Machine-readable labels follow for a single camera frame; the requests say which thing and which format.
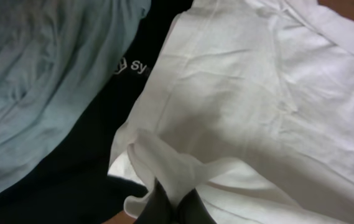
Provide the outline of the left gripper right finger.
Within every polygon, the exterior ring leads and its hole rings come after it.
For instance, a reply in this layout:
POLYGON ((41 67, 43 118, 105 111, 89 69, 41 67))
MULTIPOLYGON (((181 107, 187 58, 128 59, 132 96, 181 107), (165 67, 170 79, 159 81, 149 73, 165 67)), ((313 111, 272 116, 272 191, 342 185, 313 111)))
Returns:
POLYGON ((177 222, 179 224, 217 224, 195 189, 190 191, 179 203, 177 222))

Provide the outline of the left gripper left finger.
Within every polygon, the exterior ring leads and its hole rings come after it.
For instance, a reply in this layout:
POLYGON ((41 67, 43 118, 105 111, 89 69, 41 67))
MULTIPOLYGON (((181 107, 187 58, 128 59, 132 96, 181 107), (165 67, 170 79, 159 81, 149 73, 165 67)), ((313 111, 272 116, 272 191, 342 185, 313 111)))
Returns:
POLYGON ((171 224, 174 212, 164 188, 158 180, 144 210, 134 224, 171 224))

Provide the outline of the white t-shirt black print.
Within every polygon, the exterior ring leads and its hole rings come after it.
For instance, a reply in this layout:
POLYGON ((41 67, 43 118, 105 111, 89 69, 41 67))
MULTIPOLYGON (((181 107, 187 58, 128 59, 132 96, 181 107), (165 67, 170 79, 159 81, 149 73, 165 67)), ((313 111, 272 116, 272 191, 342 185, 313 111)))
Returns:
POLYGON ((354 223, 354 21, 201 1, 173 21, 108 174, 196 190, 217 223, 354 223))

